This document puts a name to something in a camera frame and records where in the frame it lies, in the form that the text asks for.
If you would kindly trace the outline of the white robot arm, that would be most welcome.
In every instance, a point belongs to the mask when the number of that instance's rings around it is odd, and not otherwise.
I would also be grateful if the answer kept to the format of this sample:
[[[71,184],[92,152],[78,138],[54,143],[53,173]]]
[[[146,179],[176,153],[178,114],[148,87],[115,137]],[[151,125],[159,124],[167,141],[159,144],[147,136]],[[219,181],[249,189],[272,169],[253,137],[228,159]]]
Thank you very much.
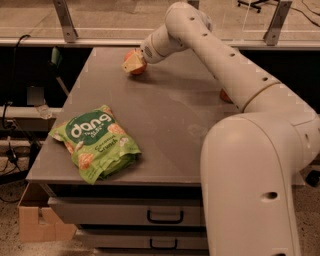
[[[226,45],[185,2],[124,62],[125,71],[191,49],[238,114],[207,133],[200,160],[210,256],[301,256],[292,186],[320,151],[320,118],[290,88]]]

